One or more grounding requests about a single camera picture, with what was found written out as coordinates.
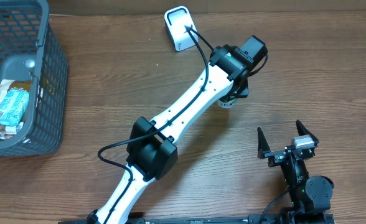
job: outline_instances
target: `cable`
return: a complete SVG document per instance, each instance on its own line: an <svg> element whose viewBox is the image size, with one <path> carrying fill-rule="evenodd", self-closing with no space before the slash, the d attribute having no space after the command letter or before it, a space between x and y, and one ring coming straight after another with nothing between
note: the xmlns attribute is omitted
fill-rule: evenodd
<svg viewBox="0 0 366 224"><path fill-rule="evenodd" d="M288 192L289 192L289 190L287 189L281 195L277 196L274 200L272 200L270 202L270 204L263 210L262 215L260 215L259 224L262 224L263 217L266 215L266 212L268 212L269 208L271 208L276 202L278 202L280 199L282 199L284 197L284 195L286 195Z"/></svg>
<svg viewBox="0 0 366 224"><path fill-rule="evenodd" d="M258 73L263 68L263 66L266 65L266 62L268 61L268 59L269 59L269 56L268 55L265 55L265 60L263 61L263 64L258 69L256 69L255 71L251 72L249 76L252 76L252 75Z"/></svg>
<svg viewBox="0 0 366 224"><path fill-rule="evenodd" d="M202 60L204 60L204 64L205 64L205 80L204 80L204 84L202 85L200 91L193 97L193 99L183 109L180 110L180 112L178 112L166 124L164 124L162 127L160 127L159 129L157 129L156 131L153 131L153 132L151 132L149 134L145 134L144 136L140 136L138 138L128 139L128 140L125 140L125 141L121 141L121 142L117 142L117 143L114 143L114 144L110 144L108 146L105 146L105 147L101 148L97 152L97 156L98 156L98 158L101 161L103 161L105 163L108 163L108 164L111 164L111 165L114 165L114 166L117 166L117 167L120 167L120 168L123 168L124 170L126 170L126 171L129 172L128 184L126 185L125 189L122 191L121 195L116 199L116 201L113 204L113 206L110 208L110 211L108 212L108 215L107 215L107 217L106 217L106 219L104 221L104 224L107 223L108 219L111 217L111 214L114 212L114 209L115 209L116 205L121 200L121 198L123 197L123 195L125 194L125 192L128 190L129 186L131 185L131 183L133 181L133 174L132 174L132 171L129 168L127 168L126 166L124 166L122 164L119 164L117 162L110 161L108 159L104 159L104 157L101 155L101 153L104 152L107 149L111 149L111 148L114 148L114 147L122 146L124 144L129 144L129 143L132 143L132 142L135 142L135 141L140 141L142 139L146 139L146 138L149 138L151 136L154 136L154 135L160 133L163 129L165 129L166 127L168 127L169 125L171 125L172 122L174 120L176 120L182 113L184 113L184 111L187 110L194 103L194 101L201 95L201 93L203 91L205 91L205 86L207 85L208 78L209 78L208 61L207 61L207 58L205 57L204 51L201 49L201 46L195 40L194 36L191 33L191 31L194 31L194 30L191 27L187 27L187 26L185 28L186 28L186 31L189 33L191 39L194 41L195 46L197 46L198 51L201 53ZM213 49L212 46L201 35L199 35L196 31L194 31L194 33L197 34L211 49Z"/></svg>
<svg viewBox="0 0 366 224"><path fill-rule="evenodd" d="M208 47L211 49L211 51L214 51L214 48L208 43L208 41L207 40L205 40L202 36L201 36L201 34L199 34L197 31L195 31L195 30L193 30L193 28L192 27L188 27L188 26L186 26L186 29L187 28L189 28L190 30L191 30L191 32L193 32L193 33L195 33L198 37L200 37L200 39L202 40L202 41L204 41L204 43L206 44L206 45L208 45Z"/></svg>

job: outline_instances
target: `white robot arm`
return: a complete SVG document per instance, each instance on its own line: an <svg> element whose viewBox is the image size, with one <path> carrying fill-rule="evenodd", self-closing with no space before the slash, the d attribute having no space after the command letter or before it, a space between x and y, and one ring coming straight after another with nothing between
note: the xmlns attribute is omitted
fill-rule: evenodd
<svg viewBox="0 0 366 224"><path fill-rule="evenodd" d="M194 123L194 121L214 102L225 96L233 87L233 81L227 79L227 73L217 66L209 66L209 80L205 87L205 91L196 99L196 101L185 110L170 126L161 131L164 136L172 136L173 144L176 146L186 130ZM168 109L161 114L153 117L155 128L160 128L168 120L176 115L200 90L204 84L205 70L202 72L197 81ZM155 178L144 181L142 173L135 166L127 165L133 173L133 181L125 192L121 200L115 207L114 212L109 217L107 223L124 224L128 220L128 215L133 205L136 203L140 195L146 187L152 183ZM128 184L129 173L125 171L120 184L118 184L109 201L103 206L96 215L98 222L103 224L112 208L114 202L122 194L122 191Z"/></svg>
<svg viewBox="0 0 366 224"><path fill-rule="evenodd" d="M187 31L193 40L191 32L203 39L189 27ZM216 101L219 101L220 106L230 108L237 98L247 97L247 78L259 71L260 68L252 72L264 57L263 65L267 60L265 43L255 36L250 37L241 48L229 45L216 47L210 55L209 63L199 44L196 41L195 44L206 68L194 84L172 106L152 120L139 118L133 125L130 140L99 151L101 160L126 171L107 203L93 211L83 223L125 224L133 205L146 187L162 178L176 162L176 146L187 129ZM101 156L105 149L122 144L128 144L126 167Z"/></svg>

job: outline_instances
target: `white plastic casing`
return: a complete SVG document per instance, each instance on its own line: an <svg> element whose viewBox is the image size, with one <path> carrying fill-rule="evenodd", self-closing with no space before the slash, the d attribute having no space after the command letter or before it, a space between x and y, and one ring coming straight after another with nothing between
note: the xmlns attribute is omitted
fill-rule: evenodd
<svg viewBox="0 0 366 224"><path fill-rule="evenodd" d="M199 118L206 109L209 108L218 99L225 96L233 87L233 81L227 79L228 74L225 73L218 66L209 67L209 79L203 91L199 97L188 107L170 126L166 127L161 133L167 137L172 136L174 138L173 143L177 145L181 140L181 137L187 131L187 129ZM200 77L194 82L194 84L167 110L161 114L153 117L153 121L156 122L155 127L160 128L173 116L175 116L183 107L185 107L194 96L200 91L205 81L205 69L201 73ZM121 200L115 207L110 218L106 224L125 224L128 220L129 212L133 205L136 203L140 195L144 192L146 187L152 183L155 179L144 181L143 174L137 170L134 166L130 167L126 165L133 173L133 181L129 186L126 193L121 197ZM117 198L122 194L129 180L129 172L125 171L121 182L118 184L113 195L108 202L97 211L98 223L104 224L111 207L116 202Z"/></svg>
<svg viewBox="0 0 366 224"><path fill-rule="evenodd" d="M185 50L195 45L185 29L185 26L189 26L197 31L190 12L186 7L179 6L170 9L165 12L164 18L166 29L177 51ZM198 36L194 33L192 34L198 42Z"/></svg>

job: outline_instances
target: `screw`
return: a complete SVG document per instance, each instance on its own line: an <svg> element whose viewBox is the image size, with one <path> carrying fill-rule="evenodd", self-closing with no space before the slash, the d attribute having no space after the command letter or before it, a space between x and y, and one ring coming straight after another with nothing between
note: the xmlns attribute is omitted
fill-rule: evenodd
<svg viewBox="0 0 366 224"><path fill-rule="evenodd" d="M24 65L26 65L27 68L34 68L35 67L35 60L34 59L27 59L26 62L24 62Z"/></svg>

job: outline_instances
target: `basket handle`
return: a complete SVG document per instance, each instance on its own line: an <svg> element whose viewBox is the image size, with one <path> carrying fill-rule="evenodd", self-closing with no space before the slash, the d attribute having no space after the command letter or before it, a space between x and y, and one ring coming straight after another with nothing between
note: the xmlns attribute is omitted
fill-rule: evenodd
<svg viewBox="0 0 366 224"><path fill-rule="evenodd" d="M47 23L49 22L49 4L46 0L37 0L42 8L42 18L40 20L40 26L38 31L38 39L36 41L36 47L42 47L45 42Z"/></svg>

